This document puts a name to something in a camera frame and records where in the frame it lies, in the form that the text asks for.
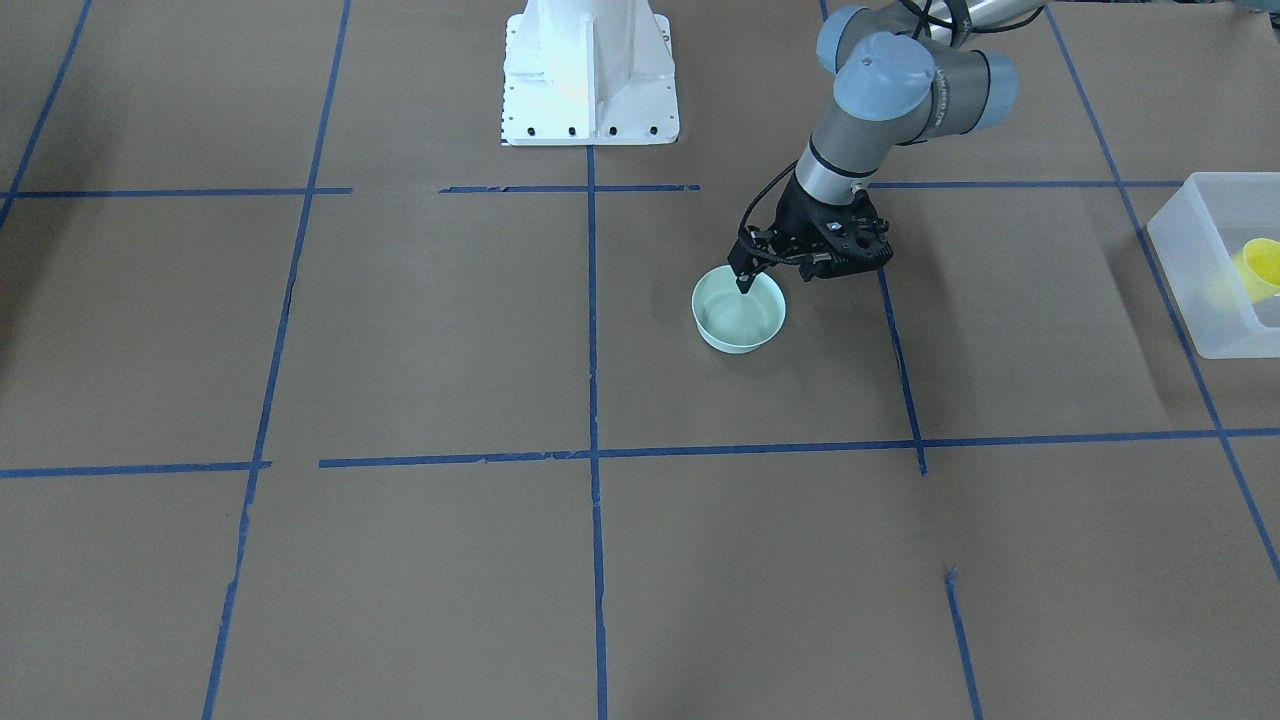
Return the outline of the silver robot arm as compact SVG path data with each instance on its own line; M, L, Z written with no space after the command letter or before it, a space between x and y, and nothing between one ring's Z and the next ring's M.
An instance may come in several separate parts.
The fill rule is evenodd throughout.
M773 266L805 281L881 270L893 256L869 183L892 149L997 126L1019 77L1000 53L969 49L977 35L1030 24L1041 1L895 1L831 12L815 55L831 100L782 187L765 227L741 219L727 263L739 292Z

